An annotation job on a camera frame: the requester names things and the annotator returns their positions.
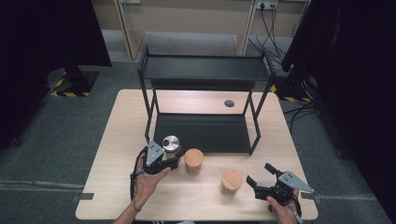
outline metal cylinder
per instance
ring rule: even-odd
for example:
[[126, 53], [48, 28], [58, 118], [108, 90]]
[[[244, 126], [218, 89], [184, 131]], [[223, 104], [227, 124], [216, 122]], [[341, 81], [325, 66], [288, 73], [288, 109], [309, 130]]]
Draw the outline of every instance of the metal cylinder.
[[165, 149], [165, 158], [167, 160], [173, 158], [181, 149], [180, 141], [176, 136], [169, 135], [163, 139], [163, 148]]

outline wall outlet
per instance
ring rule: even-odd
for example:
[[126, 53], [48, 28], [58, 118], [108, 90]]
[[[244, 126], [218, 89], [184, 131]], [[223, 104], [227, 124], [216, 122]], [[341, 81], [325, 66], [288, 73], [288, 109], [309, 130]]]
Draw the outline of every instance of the wall outlet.
[[262, 4], [264, 10], [275, 10], [277, 8], [277, 0], [258, 0], [256, 8], [262, 9]]

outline black curtain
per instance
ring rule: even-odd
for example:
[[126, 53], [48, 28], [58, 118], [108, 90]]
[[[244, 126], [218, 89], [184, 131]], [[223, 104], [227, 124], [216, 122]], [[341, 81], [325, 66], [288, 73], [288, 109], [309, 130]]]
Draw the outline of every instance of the black curtain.
[[283, 68], [293, 64], [291, 86], [315, 78], [328, 119], [396, 223], [395, 12], [392, 0], [313, 0]]
[[48, 74], [83, 64], [111, 66], [90, 0], [0, 1], [0, 148], [49, 91]]

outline hole in shelf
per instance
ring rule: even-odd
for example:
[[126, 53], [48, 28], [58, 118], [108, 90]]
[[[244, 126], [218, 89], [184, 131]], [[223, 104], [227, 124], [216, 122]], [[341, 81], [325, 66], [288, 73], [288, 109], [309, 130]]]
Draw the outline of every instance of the hole in shelf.
[[225, 106], [227, 107], [234, 107], [235, 103], [232, 100], [226, 100], [224, 101]]

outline black metal shelf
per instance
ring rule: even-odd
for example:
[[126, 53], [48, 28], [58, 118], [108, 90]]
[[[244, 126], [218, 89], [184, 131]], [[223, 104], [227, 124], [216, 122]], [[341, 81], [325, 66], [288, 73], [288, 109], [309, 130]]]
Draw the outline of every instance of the black metal shelf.
[[[253, 153], [261, 138], [257, 117], [275, 76], [275, 68], [266, 50], [258, 57], [163, 55], [150, 54], [146, 45], [137, 72], [148, 112], [147, 141], [150, 139], [149, 127], [155, 108], [158, 115], [152, 138], [155, 142], [175, 135], [185, 149], [196, 147], [203, 152]], [[149, 80], [153, 90], [151, 105], [146, 80]], [[255, 108], [251, 93], [258, 81], [266, 81], [267, 84]], [[248, 91], [249, 95], [244, 110], [239, 114], [177, 114], [160, 111], [156, 90]], [[256, 139], [252, 145], [245, 119], [249, 107], [256, 129]]]
[[160, 114], [157, 116], [154, 142], [161, 143], [168, 135], [182, 139], [182, 149], [230, 153], [250, 151], [243, 115]]

